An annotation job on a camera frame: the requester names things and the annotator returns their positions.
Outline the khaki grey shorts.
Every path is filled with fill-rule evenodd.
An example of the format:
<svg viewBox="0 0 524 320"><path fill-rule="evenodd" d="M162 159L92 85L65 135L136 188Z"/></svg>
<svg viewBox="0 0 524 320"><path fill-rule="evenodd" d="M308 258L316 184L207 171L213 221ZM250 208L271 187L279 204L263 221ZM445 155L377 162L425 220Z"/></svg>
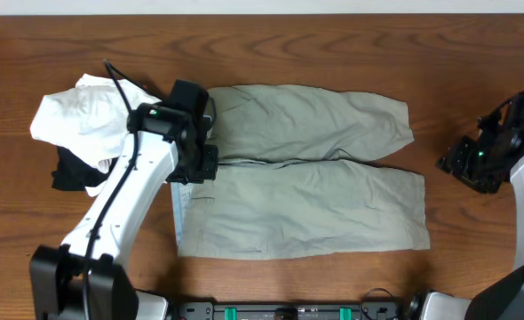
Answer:
<svg viewBox="0 0 524 320"><path fill-rule="evenodd" d="M406 103L301 85L216 87L210 96L218 172L189 192L180 255L429 248L423 176L377 166L414 139Z"/></svg>

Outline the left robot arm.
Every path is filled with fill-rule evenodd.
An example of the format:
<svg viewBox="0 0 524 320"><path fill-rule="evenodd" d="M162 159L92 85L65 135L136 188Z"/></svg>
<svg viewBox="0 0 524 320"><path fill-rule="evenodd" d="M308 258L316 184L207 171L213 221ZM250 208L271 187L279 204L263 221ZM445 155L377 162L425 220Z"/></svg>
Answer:
<svg viewBox="0 0 524 320"><path fill-rule="evenodd" d="M218 149L206 144L209 94L178 80L166 100L128 117L121 155L89 211L60 247L39 246L29 264L38 319L159 319L169 302L139 291L125 269L139 228L166 182L215 180Z"/></svg>

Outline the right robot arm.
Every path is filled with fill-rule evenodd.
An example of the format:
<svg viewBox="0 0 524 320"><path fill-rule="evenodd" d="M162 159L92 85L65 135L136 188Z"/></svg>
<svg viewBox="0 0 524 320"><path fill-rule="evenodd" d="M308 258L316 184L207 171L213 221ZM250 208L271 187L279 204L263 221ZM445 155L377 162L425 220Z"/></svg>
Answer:
<svg viewBox="0 0 524 320"><path fill-rule="evenodd" d="M512 185L516 202L513 271L474 298L428 292L410 302L409 319L524 319L524 90L479 119L479 136L464 136L438 167L482 194Z"/></svg>

